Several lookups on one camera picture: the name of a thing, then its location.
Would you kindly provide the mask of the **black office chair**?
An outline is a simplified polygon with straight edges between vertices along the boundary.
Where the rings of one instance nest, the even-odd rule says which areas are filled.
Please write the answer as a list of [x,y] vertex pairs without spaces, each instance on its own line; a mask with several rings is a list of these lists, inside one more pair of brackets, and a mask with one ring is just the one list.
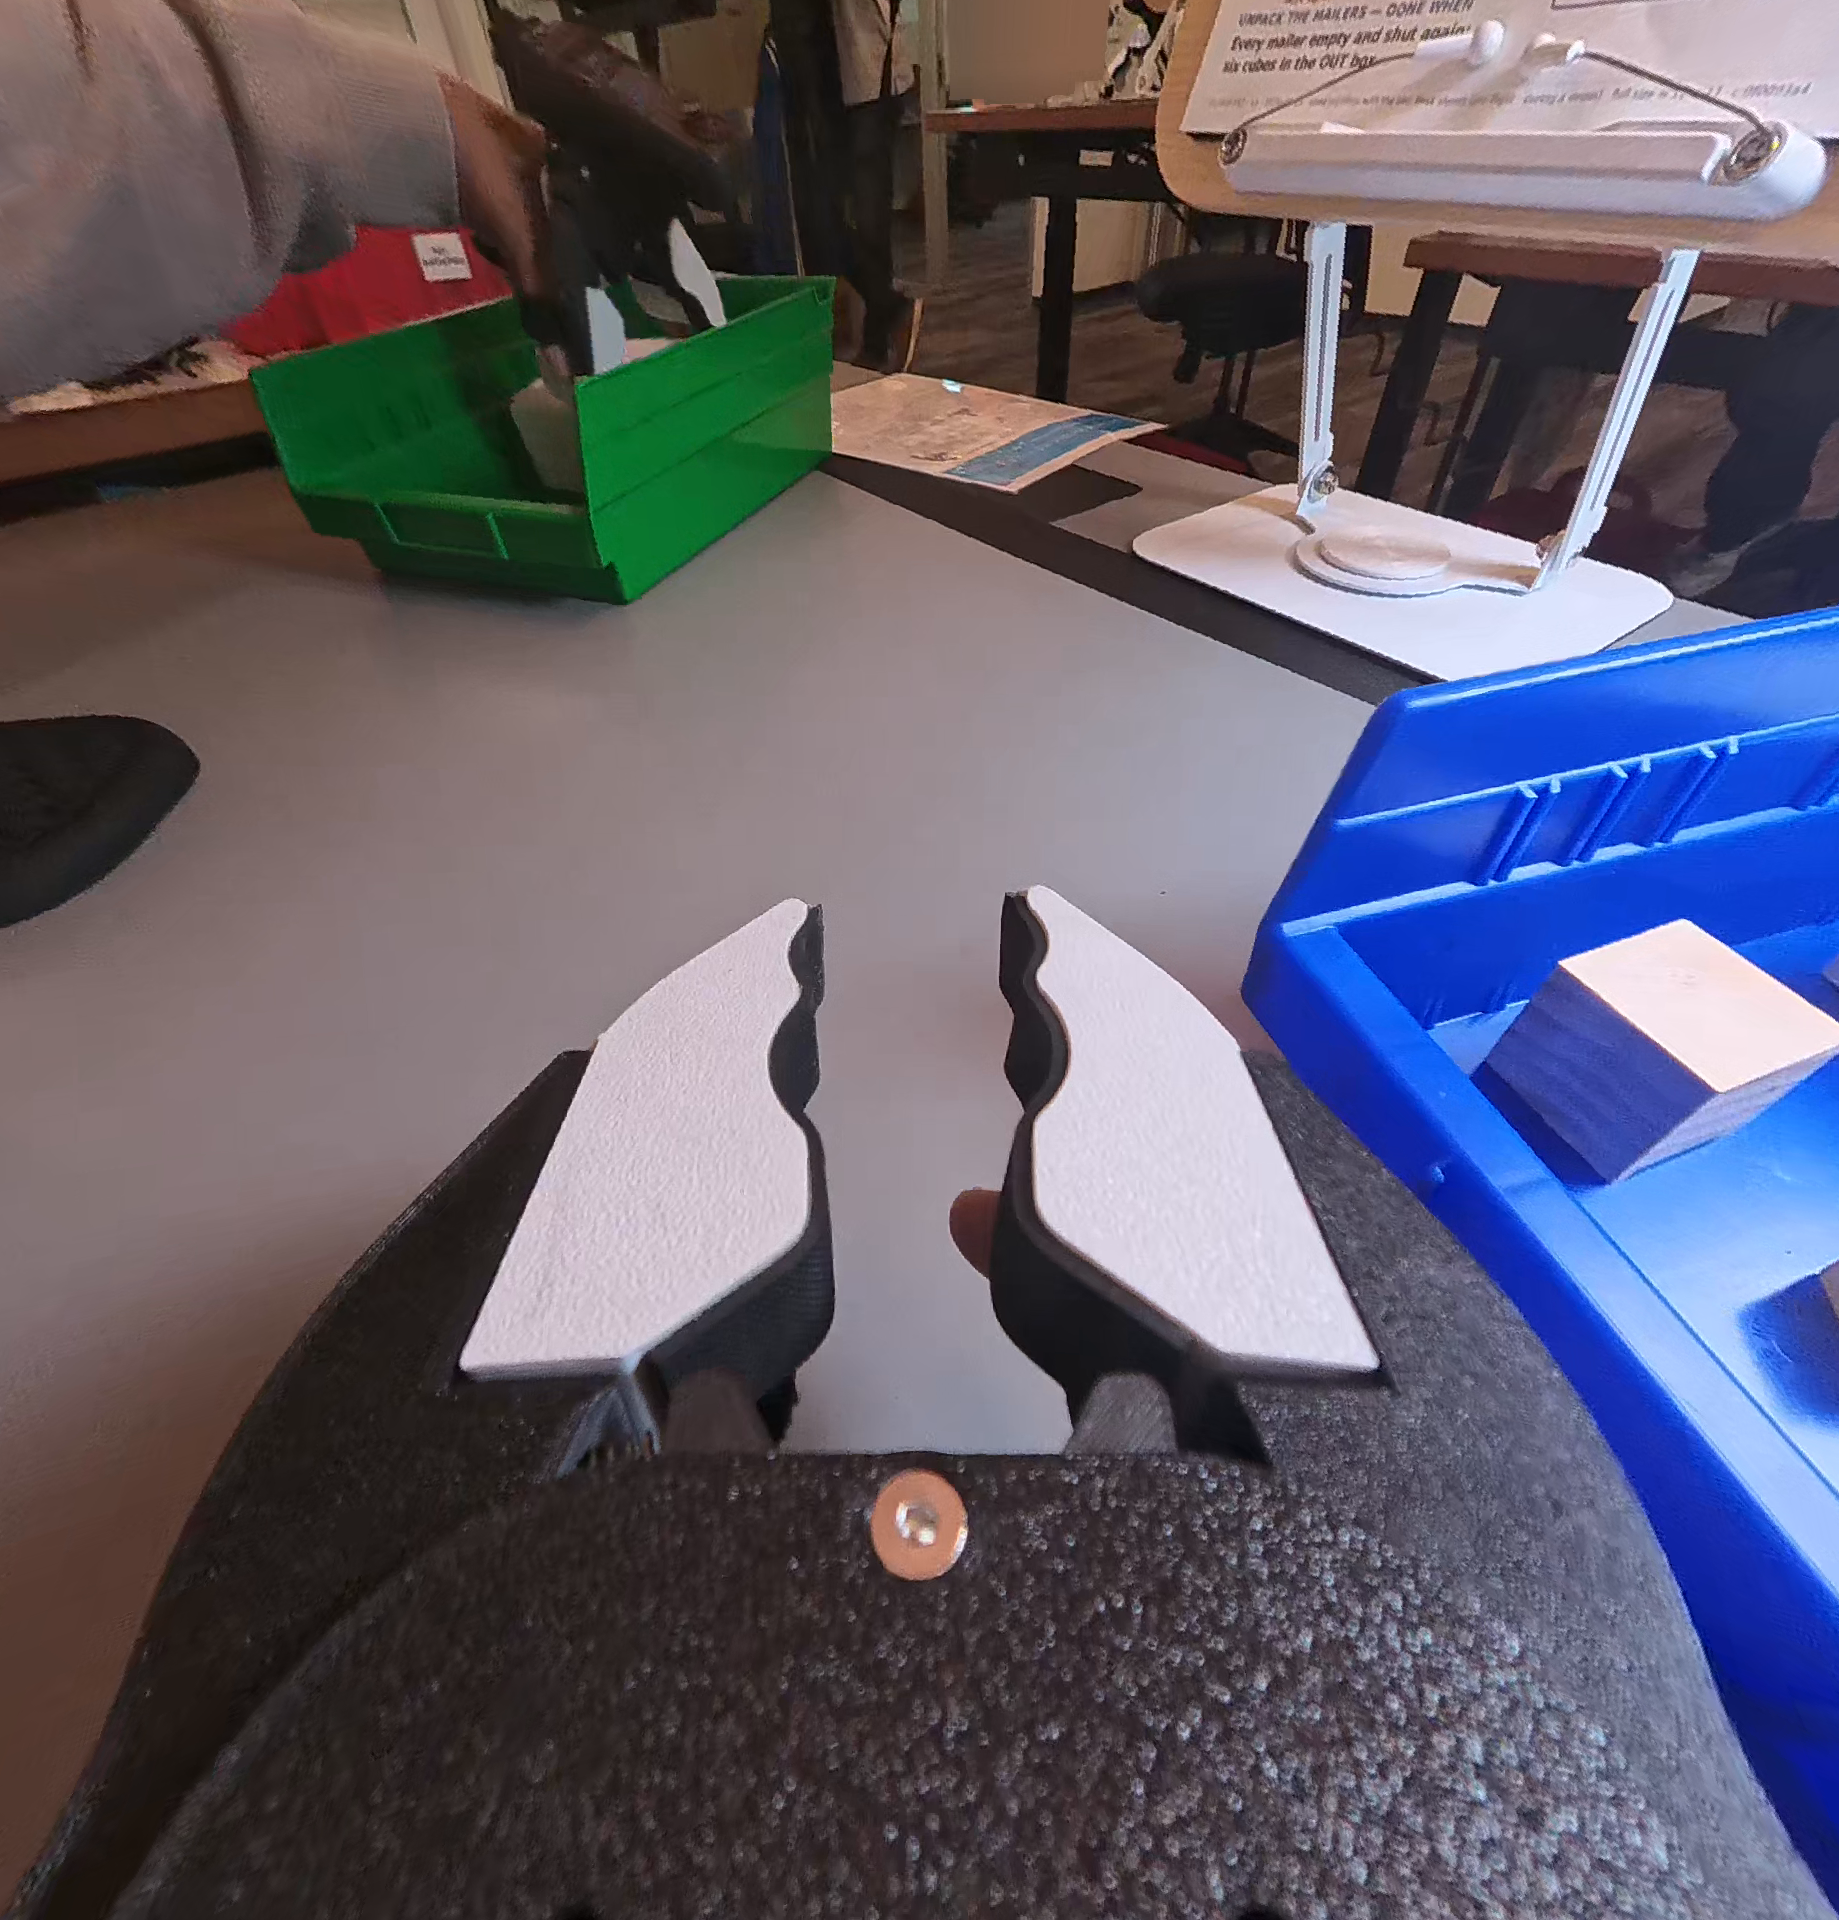
[[1172,379],[1190,386],[1220,362],[1210,419],[1254,427],[1246,403],[1258,358],[1302,339],[1308,270],[1278,252],[1198,249],[1160,259],[1132,284],[1140,314],[1178,331]]

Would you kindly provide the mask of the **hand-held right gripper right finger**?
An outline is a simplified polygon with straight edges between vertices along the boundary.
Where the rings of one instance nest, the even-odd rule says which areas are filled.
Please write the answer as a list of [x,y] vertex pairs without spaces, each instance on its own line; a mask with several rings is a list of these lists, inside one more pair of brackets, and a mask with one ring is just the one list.
[[1002,903],[1014,1133],[990,1296],[1074,1413],[1148,1378],[1178,1420],[1250,1381],[1362,1387],[1382,1355],[1238,1038],[1046,883]]

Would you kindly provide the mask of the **red plastic bin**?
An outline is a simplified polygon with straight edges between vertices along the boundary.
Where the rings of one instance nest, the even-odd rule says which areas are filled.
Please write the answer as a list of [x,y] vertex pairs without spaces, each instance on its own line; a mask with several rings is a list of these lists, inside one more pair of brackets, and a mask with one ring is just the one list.
[[357,229],[331,263],[285,273],[265,302],[223,328],[241,351],[271,360],[425,324],[513,294],[507,275],[459,227]]

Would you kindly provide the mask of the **person's left hand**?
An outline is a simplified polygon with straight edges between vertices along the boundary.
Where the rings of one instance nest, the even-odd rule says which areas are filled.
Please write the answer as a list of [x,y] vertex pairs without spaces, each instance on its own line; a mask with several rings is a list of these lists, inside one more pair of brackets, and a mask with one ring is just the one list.
[[439,83],[453,125],[463,219],[525,310],[541,317],[561,298],[547,194],[549,134],[451,71],[441,71]]

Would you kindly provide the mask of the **white document stand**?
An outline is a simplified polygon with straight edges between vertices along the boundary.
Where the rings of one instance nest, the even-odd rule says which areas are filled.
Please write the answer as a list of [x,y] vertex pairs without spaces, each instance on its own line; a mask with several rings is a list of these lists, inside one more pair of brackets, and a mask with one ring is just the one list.
[[1362,493],[1342,477],[1336,389],[1348,231],[1386,210],[1292,212],[1306,225],[1308,270],[1296,481],[1154,526],[1136,538],[1136,556],[1438,681],[1582,657],[1636,634],[1670,607],[1670,589],[1588,550],[1710,240],[1646,231],[1660,241],[1658,273],[1638,303],[1638,331],[1574,502],[1554,534],[1522,539]]

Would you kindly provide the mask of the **printed instruction sheet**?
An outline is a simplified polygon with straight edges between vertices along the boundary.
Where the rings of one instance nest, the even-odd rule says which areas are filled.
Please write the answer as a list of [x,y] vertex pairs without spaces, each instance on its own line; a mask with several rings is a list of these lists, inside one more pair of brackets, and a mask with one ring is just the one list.
[[1839,142],[1839,2],[1228,2],[1182,128],[1592,131],[1714,102]]

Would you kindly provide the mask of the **green plastic bin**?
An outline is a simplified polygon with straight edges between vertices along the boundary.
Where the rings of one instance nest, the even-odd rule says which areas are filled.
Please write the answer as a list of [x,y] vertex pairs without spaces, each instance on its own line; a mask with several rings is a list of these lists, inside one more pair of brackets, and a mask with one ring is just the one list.
[[583,477],[513,419],[539,372],[517,299],[259,366],[309,526],[385,573],[627,605],[832,451],[836,279],[728,275],[728,322],[577,384]]

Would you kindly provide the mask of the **white cardboard mailer box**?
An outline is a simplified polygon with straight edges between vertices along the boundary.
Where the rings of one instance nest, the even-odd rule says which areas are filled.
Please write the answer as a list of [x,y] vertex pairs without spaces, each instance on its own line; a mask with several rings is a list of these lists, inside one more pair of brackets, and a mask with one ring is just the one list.
[[[669,336],[629,338],[619,358],[607,363],[597,362],[597,376],[611,378],[680,343],[686,342]],[[541,372],[531,386],[513,398],[509,406],[513,423],[541,481],[551,491],[583,493],[587,491],[587,458],[575,388],[567,381],[555,384],[553,378],[559,360],[567,360],[571,369],[571,347],[549,347],[535,342],[535,351]],[[613,406],[617,419],[607,432],[617,438],[627,432],[627,426],[621,416],[623,402],[615,400]]]

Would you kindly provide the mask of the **blue plastic bin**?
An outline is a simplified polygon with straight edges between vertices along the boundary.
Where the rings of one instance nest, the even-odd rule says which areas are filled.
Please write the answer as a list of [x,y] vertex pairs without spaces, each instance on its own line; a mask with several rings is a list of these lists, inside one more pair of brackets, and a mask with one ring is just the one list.
[[1588,1404],[1839,1912],[1839,1060],[1620,1183],[1482,1064],[1558,959],[1672,920],[1839,1017],[1839,605],[1394,694],[1244,998]]

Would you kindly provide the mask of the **black rough pad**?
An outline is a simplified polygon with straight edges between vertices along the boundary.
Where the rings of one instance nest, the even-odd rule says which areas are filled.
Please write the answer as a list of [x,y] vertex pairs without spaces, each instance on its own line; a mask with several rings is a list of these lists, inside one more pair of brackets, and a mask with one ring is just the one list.
[[0,722],[0,930],[113,875],[187,800],[195,749],[139,715]]

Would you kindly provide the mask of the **brown wooden table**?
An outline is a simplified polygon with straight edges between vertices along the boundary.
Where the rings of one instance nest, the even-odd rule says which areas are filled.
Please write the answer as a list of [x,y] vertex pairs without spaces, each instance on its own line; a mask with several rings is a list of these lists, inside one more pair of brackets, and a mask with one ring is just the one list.
[[[1432,378],[1454,322],[1462,277],[1496,287],[1492,317],[1480,329],[1478,368],[1442,456],[1432,503],[1456,517],[1476,514],[1498,486],[1512,441],[1528,418],[1538,376],[1548,369],[1620,372],[1638,324],[1614,294],[1636,299],[1652,287],[1660,254],[1620,243],[1562,243],[1472,231],[1416,235],[1406,265],[1420,271],[1412,310],[1386,373],[1358,472],[1358,491],[1392,500],[1426,410]],[[1586,311],[1584,294],[1534,294],[1532,287],[1596,289],[1606,311]],[[1706,252],[1692,295],[1772,302],[1776,308],[1839,311],[1839,265],[1808,259]],[[1766,358],[1770,336],[1716,329],[1682,317],[1668,336],[1654,384],[1726,392]]]
[[994,202],[1046,202],[1034,392],[1062,403],[1072,378],[1080,206],[1172,199],[1158,166],[1158,99],[926,107],[922,128],[970,152],[970,169]]

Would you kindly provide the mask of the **printed paper sheet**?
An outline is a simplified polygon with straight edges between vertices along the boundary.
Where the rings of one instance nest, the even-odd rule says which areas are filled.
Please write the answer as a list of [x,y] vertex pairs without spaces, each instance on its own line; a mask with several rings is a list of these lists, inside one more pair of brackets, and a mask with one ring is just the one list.
[[832,395],[832,451],[878,468],[1018,493],[1100,448],[1156,427],[1144,418],[886,373]]

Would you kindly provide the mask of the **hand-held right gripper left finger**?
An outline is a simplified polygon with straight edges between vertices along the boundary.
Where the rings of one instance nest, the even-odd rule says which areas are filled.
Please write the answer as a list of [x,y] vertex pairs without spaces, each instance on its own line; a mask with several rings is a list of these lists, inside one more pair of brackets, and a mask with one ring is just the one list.
[[790,1418],[836,1316],[820,905],[786,897],[597,1040],[461,1349],[471,1379],[724,1372]]

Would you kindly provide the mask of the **person's left forearm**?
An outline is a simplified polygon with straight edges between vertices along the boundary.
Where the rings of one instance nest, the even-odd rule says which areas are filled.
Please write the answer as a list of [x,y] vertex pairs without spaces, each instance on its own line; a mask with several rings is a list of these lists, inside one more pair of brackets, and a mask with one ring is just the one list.
[[461,219],[443,71],[297,3],[0,3],[0,403]]

